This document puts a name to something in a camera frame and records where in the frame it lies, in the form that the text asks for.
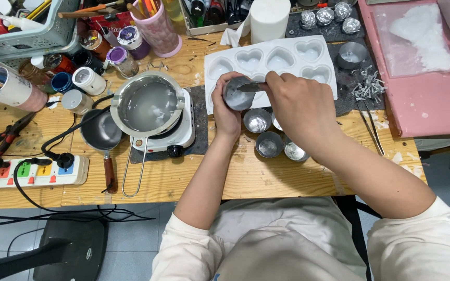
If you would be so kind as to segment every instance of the person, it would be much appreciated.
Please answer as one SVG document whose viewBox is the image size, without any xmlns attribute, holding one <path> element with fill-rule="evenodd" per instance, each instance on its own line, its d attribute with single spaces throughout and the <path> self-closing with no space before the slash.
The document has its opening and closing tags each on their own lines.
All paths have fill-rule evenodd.
<svg viewBox="0 0 450 281">
<path fill-rule="evenodd" d="M 331 197 L 220 205 L 241 114 L 212 100 L 216 137 L 162 234 L 151 280 L 365 280 L 351 225 Z M 419 178 L 347 137 L 327 84 L 275 72 L 263 88 L 285 134 L 384 219 L 367 237 L 375 280 L 450 280 L 450 208 Z"/>
</svg>

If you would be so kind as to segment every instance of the pink board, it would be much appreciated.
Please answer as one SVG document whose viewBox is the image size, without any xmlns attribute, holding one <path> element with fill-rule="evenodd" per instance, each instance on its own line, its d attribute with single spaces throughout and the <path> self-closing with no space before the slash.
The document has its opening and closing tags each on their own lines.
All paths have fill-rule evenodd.
<svg viewBox="0 0 450 281">
<path fill-rule="evenodd" d="M 420 0 L 414 3 L 436 3 Z M 450 134 L 450 73 L 428 73 L 405 78 L 391 79 L 386 70 L 383 52 L 379 45 L 374 24 L 373 7 L 366 0 L 359 0 L 359 7 L 371 42 L 374 57 L 382 80 L 385 81 L 387 97 L 400 137 L 423 137 Z M 443 23 L 444 37 L 450 49 L 450 30 Z"/>
</svg>

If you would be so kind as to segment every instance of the red-handled pliers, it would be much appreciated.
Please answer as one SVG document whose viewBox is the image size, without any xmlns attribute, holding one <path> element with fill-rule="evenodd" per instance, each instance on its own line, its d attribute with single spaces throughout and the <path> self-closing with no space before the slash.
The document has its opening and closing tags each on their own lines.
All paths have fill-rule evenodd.
<svg viewBox="0 0 450 281">
<path fill-rule="evenodd" d="M 6 150 L 9 148 L 13 140 L 20 136 L 18 133 L 22 131 L 23 128 L 25 128 L 30 121 L 34 118 L 36 115 L 36 112 L 31 112 L 15 122 L 14 125 L 8 125 L 6 130 L 2 133 L 0 133 L 0 156 L 6 152 Z"/>
</svg>

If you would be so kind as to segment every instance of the purple paint jar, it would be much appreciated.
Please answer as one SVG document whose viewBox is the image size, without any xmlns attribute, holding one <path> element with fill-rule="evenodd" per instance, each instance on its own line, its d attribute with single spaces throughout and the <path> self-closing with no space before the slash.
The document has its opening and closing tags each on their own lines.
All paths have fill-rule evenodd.
<svg viewBox="0 0 450 281">
<path fill-rule="evenodd" d="M 145 58 L 151 51 L 151 46 L 143 39 L 140 31 L 134 25 L 121 29 L 117 41 L 129 51 L 135 60 Z"/>
<path fill-rule="evenodd" d="M 121 73 L 124 78 L 131 78 L 138 73 L 138 63 L 128 51 L 121 47 L 114 47 L 107 53 L 109 63 Z"/>
</svg>

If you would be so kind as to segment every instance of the hand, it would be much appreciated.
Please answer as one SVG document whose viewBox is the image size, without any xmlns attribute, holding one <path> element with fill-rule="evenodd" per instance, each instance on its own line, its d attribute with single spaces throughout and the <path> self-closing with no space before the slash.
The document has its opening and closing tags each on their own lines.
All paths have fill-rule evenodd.
<svg viewBox="0 0 450 281">
<path fill-rule="evenodd" d="M 222 97 L 223 85 L 234 77 L 244 76 L 238 72 L 225 73 L 216 82 L 216 87 L 211 93 L 213 100 L 213 116 L 215 117 L 216 138 L 225 138 L 232 145 L 241 134 L 241 113 L 230 109 Z"/>
<path fill-rule="evenodd" d="M 263 89 L 286 135 L 311 156 L 330 151 L 333 140 L 343 133 L 329 85 L 273 71 L 265 80 Z"/>
</svg>

